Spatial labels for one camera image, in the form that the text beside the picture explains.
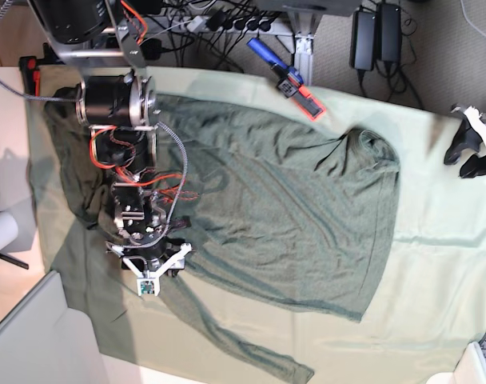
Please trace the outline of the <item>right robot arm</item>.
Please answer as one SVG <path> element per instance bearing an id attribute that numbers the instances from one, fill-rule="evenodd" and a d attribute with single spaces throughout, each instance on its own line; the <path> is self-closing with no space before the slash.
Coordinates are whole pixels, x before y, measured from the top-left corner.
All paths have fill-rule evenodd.
<path id="1" fill-rule="evenodd" d="M 169 127 L 141 49 L 147 23 L 127 1 L 32 1 L 30 8 L 54 53 L 81 74 L 75 111 L 90 132 L 90 161 L 108 178 L 117 230 L 106 248 L 135 274 L 139 295 L 158 295 L 161 279 L 183 270 L 192 250 L 170 234 L 189 225 L 174 217 L 176 205 L 196 195 L 185 189 L 185 170 L 157 167 L 158 135 Z"/>

